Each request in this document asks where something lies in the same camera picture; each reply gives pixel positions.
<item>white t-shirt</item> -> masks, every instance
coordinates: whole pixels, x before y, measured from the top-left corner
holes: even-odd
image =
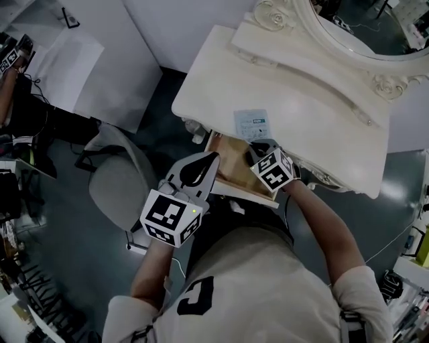
[[[347,271],[332,291],[275,233],[239,228],[195,266],[185,292],[161,316],[114,297],[103,343],[341,342],[341,309],[361,314],[374,343],[392,342],[389,312],[368,267]]]

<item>oval mirror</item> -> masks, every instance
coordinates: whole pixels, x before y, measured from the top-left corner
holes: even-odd
[[[323,28],[360,55],[409,60],[429,52],[429,0],[307,1]]]

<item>drawer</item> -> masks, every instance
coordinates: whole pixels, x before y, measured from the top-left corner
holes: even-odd
[[[245,153],[248,149],[245,141],[212,131],[205,151],[215,151],[221,157],[212,193],[278,208],[277,192],[271,193],[247,165]]]

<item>white cable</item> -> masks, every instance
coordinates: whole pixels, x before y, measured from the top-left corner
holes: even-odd
[[[370,259],[366,260],[365,263],[368,263],[370,260],[372,260],[373,258],[377,257],[378,255],[380,255],[385,249],[387,249],[393,242],[395,242],[401,235],[403,235],[403,233],[405,231],[407,231],[411,226],[413,226],[413,223],[411,223],[410,225],[408,225],[406,227],[406,229],[404,231],[402,231],[400,234],[398,234],[388,245],[386,245],[384,248],[382,248],[378,253],[376,253],[374,256],[372,256]]]
[[[182,265],[180,264],[180,261],[177,260],[177,258],[173,257],[173,261],[177,262],[177,264],[179,265],[180,271],[182,272],[182,275],[184,278],[186,278],[185,272],[182,269]]]

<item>black pants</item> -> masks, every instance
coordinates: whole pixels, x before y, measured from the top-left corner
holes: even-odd
[[[245,210],[245,214],[231,210],[230,200],[236,201]],[[210,203],[210,213],[202,217],[202,225],[195,232],[186,276],[200,258],[221,238],[240,227],[270,226],[284,232],[292,241],[294,239],[288,227],[270,208],[247,200],[213,196]]]

